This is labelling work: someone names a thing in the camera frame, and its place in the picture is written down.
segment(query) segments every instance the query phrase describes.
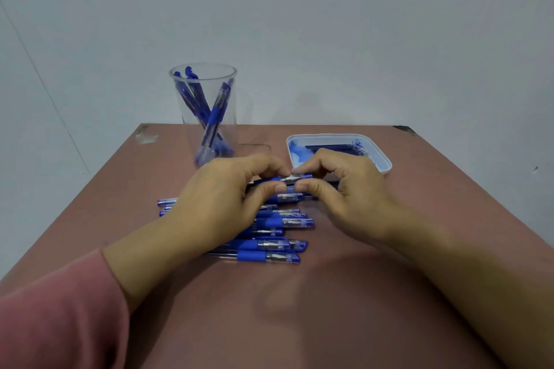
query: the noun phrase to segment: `hand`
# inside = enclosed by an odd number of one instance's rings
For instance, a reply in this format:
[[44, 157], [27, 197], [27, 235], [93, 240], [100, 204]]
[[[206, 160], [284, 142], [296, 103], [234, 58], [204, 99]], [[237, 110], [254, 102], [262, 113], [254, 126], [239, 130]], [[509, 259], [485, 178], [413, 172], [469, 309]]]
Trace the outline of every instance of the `hand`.
[[[367, 157], [319, 149], [293, 172], [314, 174], [316, 178], [297, 181], [295, 191], [318, 197], [335, 226], [356, 240], [385, 242], [388, 232], [411, 213], [387, 191], [384, 177]], [[340, 179], [338, 190], [321, 179], [328, 172]]]
[[290, 171], [267, 154], [214, 159], [196, 172], [160, 221], [182, 228], [185, 242], [197, 245], [201, 252], [218, 247], [250, 226], [269, 197], [287, 190], [283, 182], [270, 181], [245, 195], [246, 184], [257, 175], [289, 176]]

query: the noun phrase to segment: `brown table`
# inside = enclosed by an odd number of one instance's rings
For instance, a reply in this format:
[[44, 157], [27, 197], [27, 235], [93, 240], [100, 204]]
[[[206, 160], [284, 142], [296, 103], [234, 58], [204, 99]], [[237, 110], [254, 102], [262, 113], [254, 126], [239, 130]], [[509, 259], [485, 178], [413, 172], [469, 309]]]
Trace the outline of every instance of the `brown table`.
[[[157, 219], [194, 173], [184, 126], [131, 135], [0, 283], [0, 295]], [[511, 266], [552, 274], [553, 250], [418, 135], [384, 126], [239, 126], [239, 141], [289, 162], [286, 138], [360, 133], [391, 159], [388, 187]], [[153, 143], [144, 136], [158, 135]], [[337, 231], [315, 202], [299, 266], [200, 257], [131, 322], [128, 367], [502, 367], [418, 271]]]

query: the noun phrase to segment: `clear plastic cup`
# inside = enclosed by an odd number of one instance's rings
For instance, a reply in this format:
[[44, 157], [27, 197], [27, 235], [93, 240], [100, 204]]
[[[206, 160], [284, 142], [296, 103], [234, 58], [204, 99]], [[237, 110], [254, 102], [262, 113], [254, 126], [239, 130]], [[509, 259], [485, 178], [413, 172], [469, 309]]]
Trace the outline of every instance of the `clear plastic cup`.
[[235, 156], [236, 75], [237, 69], [233, 66], [217, 63], [187, 63], [170, 70], [183, 124], [186, 126], [187, 140], [197, 167], [215, 157]]

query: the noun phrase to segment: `pen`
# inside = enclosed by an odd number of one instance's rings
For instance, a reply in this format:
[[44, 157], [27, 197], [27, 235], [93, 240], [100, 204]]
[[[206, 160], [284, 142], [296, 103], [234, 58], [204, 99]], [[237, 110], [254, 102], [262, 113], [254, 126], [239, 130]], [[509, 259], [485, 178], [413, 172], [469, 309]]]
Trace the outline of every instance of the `pen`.
[[290, 245], [291, 251], [304, 252], [304, 251], [306, 251], [306, 248], [308, 247], [308, 241], [307, 240], [289, 240], [289, 245]]
[[217, 94], [216, 102], [214, 102], [213, 104], [212, 112], [209, 115], [208, 122], [206, 124], [204, 137], [202, 138], [201, 142], [202, 146], [204, 146], [206, 142], [208, 142], [208, 146], [212, 147], [213, 138], [215, 137], [217, 132], [217, 126], [223, 119], [222, 112], [223, 108], [225, 107], [225, 101], [227, 100], [229, 91], [231, 91], [231, 87], [227, 85], [227, 83], [223, 82], [219, 93]]
[[288, 251], [292, 249], [289, 241], [286, 238], [270, 238], [270, 239], [261, 239], [256, 240], [231, 240], [226, 244], [221, 245], [221, 247], [216, 248], [226, 249], [237, 249], [237, 250], [249, 250], [249, 251]]
[[276, 236], [282, 236], [283, 234], [282, 229], [275, 229], [275, 228], [253, 228], [252, 226], [246, 228], [244, 231], [239, 233], [237, 235], [237, 238], [257, 238], [257, 237], [276, 237]]
[[269, 228], [308, 228], [314, 225], [313, 219], [291, 219], [270, 217], [267, 219], [256, 219], [252, 226], [253, 229], [269, 229]]
[[172, 206], [177, 202], [177, 198], [166, 198], [158, 200], [158, 206]]
[[259, 180], [255, 180], [252, 182], [249, 182], [249, 185], [258, 185], [262, 182], [268, 182], [268, 181], [282, 181], [287, 185], [292, 185], [298, 180], [303, 180], [305, 178], [313, 178], [311, 174], [297, 174], [297, 175], [289, 175], [288, 177], [273, 177], [273, 178], [262, 178]]
[[[164, 210], [169, 210], [177, 202], [176, 198], [166, 198], [163, 200], [158, 200], [158, 206], [163, 206]], [[260, 210], [275, 210], [277, 205], [262, 205]]]
[[[219, 124], [223, 121], [225, 116], [225, 111], [227, 105], [229, 104], [229, 97], [231, 96], [231, 86], [233, 85], [233, 79], [229, 79], [228, 83], [223, 82], [219, 90], [216, 101], [213, 104], [212, 112], [209, 116], [208, 123], [204, 129], [204, 136], [202, 137], [201, 147], [194, 158], [197, 165], [201, 166], [204, 163], [210, 161], [209, 155], [212, 151], [213, 141], [218, 134]], [[229, 148], [229, 156], [232, 156], [234, 153], [231, 148]]]
[[[174, 72], [174, 76], [180, 78], [181, 73], [180, 72]], [[210, 111], [209, 108], [206, 110], [205, 108], [201, 107], [198, 104], [198, 101], [194, 98], [194, 95], [190, 93], [190, 90], [186, 83], [180, 82], [179, 80], [175, 81], [175, 88], [177, 89], [177, 92], [180, 93], [181, 98], [183, 98], [184, 103], [189, 108], [189, 110], [192, 112], [192, 114], [198, 119], [198, 122], [202, 125], [202, 128], [206, 128], [206, 123], [209, 120]], [[232, 152], [232, 149], [227, 145], [227, 143], [223, 140], [223, 136], [219, 133], [217, 133], [217, 138], [221, 141], [218, 142], [218, 146], [216, 147], [216, 151], [230, 151]]]
[[306, 248], [308, 247], [307, 240], [290, 240], [285, 237], [258, 237], [256, 239], [257, 240], [286, 240], [290, 245], [290, 251], [297, 252], [297, 253], [306, 251]]
[[274, 203], [296, 203], [304, 198], [304, 195], [302, 193], [286, 193], [286, 194], [277, 194], [275, 196], [271, 196], [267, 199], [265, 202], [266, 204], [274, 204]]
[[[187, 76], [187, 79], [199, 80], [198, 75], [192, 71], [192, 67], [186, 66], [184, 68], [184, 74]], [[192, 91], [195, 99], [197, 99], [198, 104], [201, 108], [207, 113], [210, 114], [209, 105], [204, 96], [204, 91], [202, 90], [202, 85], [200, 82], [189, 82], [190, 90]]]
[[298, 209], [292, 210], [260, 210], [256, 214], [256, 218], [259, 217], [304, 217], [307, 216], [304, 213], [301, 213]]
[[204, 255], [215, 255], [219, 258], [233, 259], [237, 261], [259, 261], [262, 263], [300, 263], [300, 257], [295, 253], [280, 253], [271, 251], [227, 251], [207, 252]]

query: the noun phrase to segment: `pink shirt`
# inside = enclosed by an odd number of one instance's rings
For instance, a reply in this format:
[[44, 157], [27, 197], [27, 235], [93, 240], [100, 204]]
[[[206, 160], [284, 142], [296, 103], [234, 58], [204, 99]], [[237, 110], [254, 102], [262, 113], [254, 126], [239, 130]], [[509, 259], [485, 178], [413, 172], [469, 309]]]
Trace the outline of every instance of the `pink shirt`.
[[123, 368], [129, 312], [100, 251], [0, 298], [0, 368]]

